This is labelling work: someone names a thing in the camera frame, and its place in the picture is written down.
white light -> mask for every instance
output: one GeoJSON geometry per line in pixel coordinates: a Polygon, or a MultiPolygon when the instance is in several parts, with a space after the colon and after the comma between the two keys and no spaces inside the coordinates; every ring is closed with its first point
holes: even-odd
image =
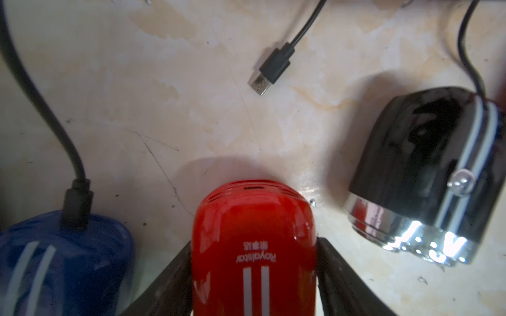
{"type": "Polygon", "coordinates": [[[446,261],[446,256],[444,254],[437,255],[434,250],[429,250],[429,257],[437,263],[443,263],[446,261]]]}
{"type": "Polygon", "coordinates": [[[399,247],[401,246],[401,243],[407,242],[411,238],[411,236],[413,236],[414,232],[416,231],[416,229],[419,226],[421,226],[420,221],[418,221],[418,220],[412,221],[411,225],[409,225],[409,228],[402,234],[402,236],[396,237],[395,242],[388,243],[387,245],[392,248],[399,249],[399,247]]]}
{"type": "Polygon", "coordinates": [[[462,246],[468,241],[464,237],[459,237],[455,240],[455,234],[447,232],[444,236],[443,252],[448,257],[454,257],[462,248],[462,246]]]}

black cable plug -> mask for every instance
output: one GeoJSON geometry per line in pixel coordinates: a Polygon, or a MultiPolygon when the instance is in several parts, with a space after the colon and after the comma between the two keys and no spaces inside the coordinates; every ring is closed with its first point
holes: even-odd
{"type": "Polygon", "coordinates": [[[263,95],[265,91],[275,83],[281,74],[290,66],[288,60],[295,53],[295,49],[290,43],[283,45],[281,49],[275,49],[269,58],[260,67],[260,75],[251,85],[259,94],[263,95]]]}
{"type": "Polygon", "coordinates": [[[65,192],[60,226],[84,231],[88,226],[92,201],[90,180],[72,181],[72,187],[65,192]]]}
{"type": "Polygon", "coordinates": [[[275,49],[269,58],[262,64],[260,67],[260,74],[251,84],[251,87],[259,95],[263,96],[265,91],[267,91],[288,68],[290,65],[290,60],[288,59],[295,53],[295,45],[297,45],[316,20],[325,2],[327,2],[327,0],[320,0],[320,2],[318,2],[313,14],[311,14],[309,20],[291,43],[285,43],[281,49],[275,49]]]}

water stain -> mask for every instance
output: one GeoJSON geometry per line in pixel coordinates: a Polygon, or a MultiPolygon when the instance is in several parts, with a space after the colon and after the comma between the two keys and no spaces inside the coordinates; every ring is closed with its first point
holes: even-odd
{"type": "Polygon", "coordinates": [[[162,39],[190,39],[195,35],[195,26],[165,0],[153,0],[129,15],[130,20],[144,32],[162,39]]]}
{"type": "Polygon", "coordinates": [[[380,11],[389,11],[392,9],[400,9],[406,4],[406,0],[372,0],[372,3],[380,11]]]}
{"type": "Polygon", "coordinates": [[[377,10],[366,10],[364,12],[360,12],[356,19],[357,26],[360,27],[364,34],[380,28],[388,20],[393,18],[402,6],[403,1],[374,0],[373,3],[377,10]]]}
{"type": "Polygon", "coordinates": [[[153,89],[153,94],[162,101],[179,99],[179,93],[173,85],[167,85],[160,81],[153,81],[151,88],[153,89]]]}
{"type": "Polygon", "coordinates": [[[229,0],[230,4],[239,12],[245,13],[247,15],[250,15],[252,17],[257,17],[258,14],[254,13],[253,11],[249,10],[247,8],[247,5],[249,4],[249,0],[229,0]]]}
{"type": "Polygon", "coordinates": [[[212,134],[215,132],[212,128],[207,127],[207,126],[203,126],[202,129],[204,130],[204,133],[207,133],[207,134],[212,134]]]}
{"type": "Polygon", "coordinates": [[[297,92],[297,94],[299,96],[301,96],[304,100],[306,100],[306,102],[312,104],[315,109],[320,110],[320,111],[334,112],[339,109],[343,109],[345,107],[357,105],[357,101],[353,100],[353,99],[344,99],[338,105],[333,105],[330,103],[320,103],[320,102],[315,101],[313,99],[313,97],[311,96],[311,94],[306,89],[301,88],[301,87],[297,87],[297,86],[292,87],[292,88],[295,92],[297,92]]]}

usb cable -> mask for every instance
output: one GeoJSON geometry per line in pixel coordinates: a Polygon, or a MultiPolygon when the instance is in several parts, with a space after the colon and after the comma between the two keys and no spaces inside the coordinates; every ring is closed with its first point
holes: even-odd
{"type": "Polygon", "coordinates": [[[274,84],[281,74],[288,68],[290,65],[289,59],[295,53],[295,45],[297,45],[316,20],[316,17],[318,17],[318,14],[323,8],[325,2],[327,2],[327,0],[320,0],[309,20],[291,43],[285,43],[281,49],[275,49],[269,58],[267,58],[267,60],[262,64],[260,67],[260,74],[251,84],[251,87],[259,95],[263,96],[265,91],[267,91],[267,89],[274,84]]]}

marble surface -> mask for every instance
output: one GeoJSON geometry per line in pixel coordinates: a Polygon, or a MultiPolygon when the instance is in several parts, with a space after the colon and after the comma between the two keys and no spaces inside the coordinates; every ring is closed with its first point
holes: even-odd
{"type": "MultiPolygon", "coordinates": [[[[506,314],[505,194],[474,263],[446,270],[366,241],[342,210],[369,131],[393,96],[472,88],[455,62],[468,2],[404,3],[329,0],[260,97],[248,85],[256,69],[316,0],[6,1],[23,62],[82,155],[92,212],[120,220],[135,238],[134,297],[188,242],[210,191],[263,177],[316,199],[319,235],[399,315],[506,314]]],[[[501,102],[505,30],[506,3],[483,1],[468,32],[470,58],[501,102]]],[[[60,208],[73,172],[3,62],[0,98],[6,227],[60,208]]]]}

